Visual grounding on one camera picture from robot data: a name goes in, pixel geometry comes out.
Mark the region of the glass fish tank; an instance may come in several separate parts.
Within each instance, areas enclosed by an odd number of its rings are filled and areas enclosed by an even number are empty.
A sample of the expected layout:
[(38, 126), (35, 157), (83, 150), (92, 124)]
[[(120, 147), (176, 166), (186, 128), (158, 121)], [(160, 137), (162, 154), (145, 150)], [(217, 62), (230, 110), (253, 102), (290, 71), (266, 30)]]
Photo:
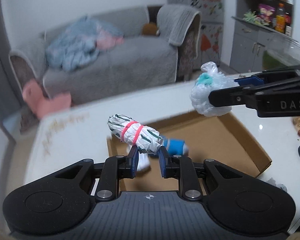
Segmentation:
[(262, 56), (262, 69), (300, 69), (300, 43), (280, 34), (274, 34)]

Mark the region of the bubble wrap teal-tied bundle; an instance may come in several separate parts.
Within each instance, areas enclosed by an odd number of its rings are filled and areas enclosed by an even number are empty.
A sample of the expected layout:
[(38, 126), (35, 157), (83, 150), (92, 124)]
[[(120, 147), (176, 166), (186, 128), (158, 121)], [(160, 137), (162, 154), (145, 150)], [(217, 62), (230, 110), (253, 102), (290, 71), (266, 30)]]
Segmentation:
[(209, 102), (209, 95), (214, 90), (238, 87), (239, 84), (232, 77), (219, 72), (213, 61), (203, 64), (200, 69), (203, 73), (196, 79), (190, 93), (192, 106), (199, 114), (206, 117), (229, 113), (231, 106), (215, 107)]

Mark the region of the brown cardboard box tray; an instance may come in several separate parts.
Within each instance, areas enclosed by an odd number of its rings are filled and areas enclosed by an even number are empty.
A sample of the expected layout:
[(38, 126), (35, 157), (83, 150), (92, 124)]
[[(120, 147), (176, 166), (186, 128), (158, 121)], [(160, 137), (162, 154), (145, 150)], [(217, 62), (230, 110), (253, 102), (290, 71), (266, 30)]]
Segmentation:
[[(215, 159), (252, 177), (262, 174), (271, 158), (252, 134), (231, 113), (207, 118), (195, 111), (167, 119), (148, 122), (163, 136), (184, 140), (193, 162)], [(109, 156), (127, 155), (127, 144), (112, 135), (107, 138)], [(173, 191), (178, 189), (176, 179), (161, 176), (159, 161), (150, 158), (151, 168), (138, 173), (134, 179), (120, 181), (122, 191)]]

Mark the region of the brown plush toy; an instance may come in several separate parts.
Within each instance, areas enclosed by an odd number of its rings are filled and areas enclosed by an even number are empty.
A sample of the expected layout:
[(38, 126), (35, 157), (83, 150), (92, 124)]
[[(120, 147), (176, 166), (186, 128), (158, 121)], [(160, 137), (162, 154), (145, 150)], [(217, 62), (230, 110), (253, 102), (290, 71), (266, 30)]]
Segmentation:
[(145, 24), (142, 28), (142, 35), (144, 36), (158, 36), (159, 29), (154, 22)]

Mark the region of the light blue blanket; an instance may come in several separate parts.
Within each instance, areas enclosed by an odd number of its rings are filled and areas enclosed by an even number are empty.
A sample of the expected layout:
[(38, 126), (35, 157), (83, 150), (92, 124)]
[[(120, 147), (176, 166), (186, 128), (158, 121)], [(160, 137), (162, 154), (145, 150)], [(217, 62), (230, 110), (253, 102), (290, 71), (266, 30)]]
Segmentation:
[(50, 68), (73, 72), (123, 42), (123, 32), (113, 24), (85, 16), (49, 44), (45, 50), (46, 62)]

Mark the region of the grey storage cabinet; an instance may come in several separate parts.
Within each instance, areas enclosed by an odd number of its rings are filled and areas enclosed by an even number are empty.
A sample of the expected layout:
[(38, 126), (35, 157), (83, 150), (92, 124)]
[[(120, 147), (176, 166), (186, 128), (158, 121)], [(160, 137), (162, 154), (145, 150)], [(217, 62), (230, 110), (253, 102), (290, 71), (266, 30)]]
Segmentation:
[(262, 57), (275, 29), (276, 14), (285, 12), (288, 30), (292, 34), (294, 0), (236, 0), (234, 39), (230, 68), (238, 73), (262, 70)]

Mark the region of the blue sock roll yarn-tied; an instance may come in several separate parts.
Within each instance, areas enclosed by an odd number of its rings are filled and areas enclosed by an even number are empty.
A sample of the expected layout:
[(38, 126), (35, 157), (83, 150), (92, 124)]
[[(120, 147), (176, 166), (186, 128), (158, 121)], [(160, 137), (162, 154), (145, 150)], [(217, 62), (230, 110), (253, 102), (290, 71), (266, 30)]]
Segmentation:
[(184, 140), (161, 137), (161, 146), (164, 146), (170, 156), (189, 155), (189, 148)]

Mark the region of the white rolled sock bundle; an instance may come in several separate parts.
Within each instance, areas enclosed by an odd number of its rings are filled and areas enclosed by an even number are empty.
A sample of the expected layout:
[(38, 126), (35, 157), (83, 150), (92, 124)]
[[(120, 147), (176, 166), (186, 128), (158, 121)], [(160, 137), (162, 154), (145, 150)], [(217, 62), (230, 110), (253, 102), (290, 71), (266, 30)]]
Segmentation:
[(148, 153), (144, 148), (137, 147), (139, 150), (139, 162), (137, 172), (145, 172), (150, 168)]

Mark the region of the grey sofa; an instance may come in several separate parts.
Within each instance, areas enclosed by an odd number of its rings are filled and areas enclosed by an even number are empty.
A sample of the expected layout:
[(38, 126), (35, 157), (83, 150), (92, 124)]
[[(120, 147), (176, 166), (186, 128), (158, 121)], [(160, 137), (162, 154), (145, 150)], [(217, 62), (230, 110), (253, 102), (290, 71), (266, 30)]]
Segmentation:
[(191, 52), (185, 55), (187, 66), (198, 53), (200, 12), (182, 4), (163, 5), (157, 14), (158, 36), (142, 35), (149, 23), (147, 7), (134, 7), (88, 16), (113, 24), (124, 34), (123, 44), (99, 54), (96, 61), (73, 72), (47, 65), (45, 50), (71, 22), (42, 33), (36, 39), (13, 48), (10, 64), (19, 88), (35, 79), (45, 95), (54, 98), (70, 93), (72, 101), (83, 104), (94, 100), (161, 86), (187, 74), (179, 57), (179, 47), (191, 38)]

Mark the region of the pink plastic stool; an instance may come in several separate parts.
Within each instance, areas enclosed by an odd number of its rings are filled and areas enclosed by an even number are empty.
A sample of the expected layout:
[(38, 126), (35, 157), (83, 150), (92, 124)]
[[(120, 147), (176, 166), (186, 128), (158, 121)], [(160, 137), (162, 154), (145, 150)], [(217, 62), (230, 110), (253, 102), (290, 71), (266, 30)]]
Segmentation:
[(46, 115), (58, 111), (69, 109), (72, 103), (70, 93), (60, 93), (51, 99), (46, 97), (35, 79), (25, 84), (22, 96), (25, 103), (38, 119), (42, 119)]

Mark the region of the white green-print pink-band bundle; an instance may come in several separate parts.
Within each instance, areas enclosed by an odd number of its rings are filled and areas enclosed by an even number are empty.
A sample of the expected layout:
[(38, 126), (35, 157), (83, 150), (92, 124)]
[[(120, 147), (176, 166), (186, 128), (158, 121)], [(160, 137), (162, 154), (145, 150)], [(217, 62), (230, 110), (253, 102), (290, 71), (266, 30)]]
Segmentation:
[(113, 135), (130, 146), (136, 146), (140, 153), (156, 155), (162, 146), (164, 139), (156, 129), (126, 115), (114, 114), (109, 117), (107, 124)]

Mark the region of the decorated fridge door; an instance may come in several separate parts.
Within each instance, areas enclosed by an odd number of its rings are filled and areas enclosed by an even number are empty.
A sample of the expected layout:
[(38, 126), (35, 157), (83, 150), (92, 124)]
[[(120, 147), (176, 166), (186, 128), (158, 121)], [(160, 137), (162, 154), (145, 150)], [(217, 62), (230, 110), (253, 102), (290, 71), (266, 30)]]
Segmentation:
[(198, 44), (198, 64), (213, 61), (220, 65), (223, 27), (224, 0), (167, 0), (172, 4), (190, 5), (201, 13)]

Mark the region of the bubble wrap purple-tied bundle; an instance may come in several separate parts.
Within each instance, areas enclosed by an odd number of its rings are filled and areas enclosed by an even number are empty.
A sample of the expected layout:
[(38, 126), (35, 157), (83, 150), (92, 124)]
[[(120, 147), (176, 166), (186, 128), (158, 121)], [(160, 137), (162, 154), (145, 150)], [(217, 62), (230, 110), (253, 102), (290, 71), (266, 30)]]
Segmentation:
[(277, 183), (274, 178), (270, 178), (266, 182), (270, 185), (273, 185), (273, 186), (285, 191), (285, 192), (288, 192), (287, 187), (284, 184)]

